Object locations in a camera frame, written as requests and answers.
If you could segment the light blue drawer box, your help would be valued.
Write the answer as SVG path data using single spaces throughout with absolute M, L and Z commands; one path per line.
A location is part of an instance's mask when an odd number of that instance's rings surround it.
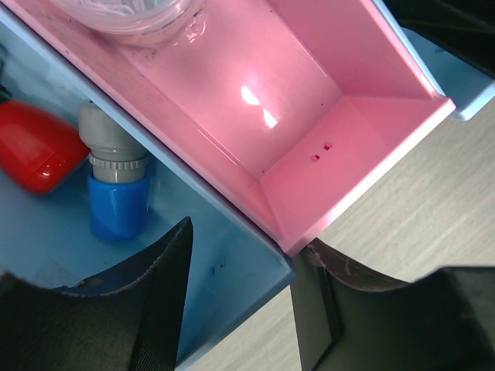
M 493 1 L 376 1 L 428 81 L 467 121 L 494 98 Z
M 14 12 L 1 9 L 2 82 L 16 97 L 75 121 L 95 97 L 105 112 L 149 150 L 146 231 L 136 240 L 105 243 L 89 230 L 87 165 L 50 196 L 29 196 L 1 179 L 1 256 L 35 283 L 73 284 L 147 247 L 188 216 L 193 255 L 177 356 L 188 370 L 266 304 L 295 274 L 289 260 L 133 117 L 66 63 Z

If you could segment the pink drawer box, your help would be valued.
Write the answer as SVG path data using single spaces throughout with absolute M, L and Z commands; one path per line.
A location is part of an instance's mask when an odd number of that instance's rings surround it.
M 154 49 L 5 5 L 288 255 L 455 108 L 371 1 L 211 1 Z

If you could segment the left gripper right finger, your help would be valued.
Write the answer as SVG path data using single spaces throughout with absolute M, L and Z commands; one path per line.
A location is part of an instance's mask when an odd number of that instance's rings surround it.
M 492 267 L 442 267 L 408 283 L 318 239 L 293 263 L 304 370 L 494 368 Z

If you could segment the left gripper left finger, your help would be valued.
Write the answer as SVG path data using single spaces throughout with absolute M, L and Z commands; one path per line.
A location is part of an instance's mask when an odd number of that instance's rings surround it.
M 173 370 L 193 224 L 74 287 L 1 276 L 3 370 Z

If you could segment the blue glue bottle grey cap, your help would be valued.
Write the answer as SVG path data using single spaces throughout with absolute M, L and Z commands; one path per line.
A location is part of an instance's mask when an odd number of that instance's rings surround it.
M 131 240 L 145 230 L 150 178 L 147 150 L 94 102 L 80 104 L 78 130 L 90 149 L 90 228 L 100 240 Z

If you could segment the red glue bottle black cap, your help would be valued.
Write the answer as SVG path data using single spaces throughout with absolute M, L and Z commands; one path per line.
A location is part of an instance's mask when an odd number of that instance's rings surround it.
M 21 100 L 1 102 L 1 170 L 25 191 L 52 192 L 88 154 L 60 117 Z

